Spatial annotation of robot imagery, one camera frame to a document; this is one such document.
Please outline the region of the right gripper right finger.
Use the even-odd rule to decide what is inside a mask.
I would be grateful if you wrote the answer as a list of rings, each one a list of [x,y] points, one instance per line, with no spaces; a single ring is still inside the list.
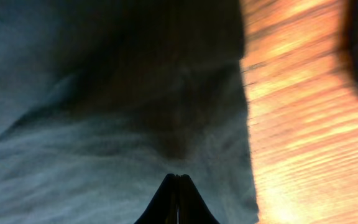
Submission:
[[[177,194],[179,224],[219,224],[189,175],[179,176]]]

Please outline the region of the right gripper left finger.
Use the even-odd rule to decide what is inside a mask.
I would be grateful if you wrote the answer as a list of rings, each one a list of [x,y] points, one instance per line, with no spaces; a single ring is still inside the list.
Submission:
[[[177,183],[177,175],[167,174],[135,224],[177,224]]]

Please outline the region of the dark navy t-shirt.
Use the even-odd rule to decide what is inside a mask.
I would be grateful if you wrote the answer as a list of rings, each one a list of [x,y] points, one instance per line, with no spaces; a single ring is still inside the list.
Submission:
[[[256,223],[239,1],[0,1],[0,223],[135,223],[166,176]]]

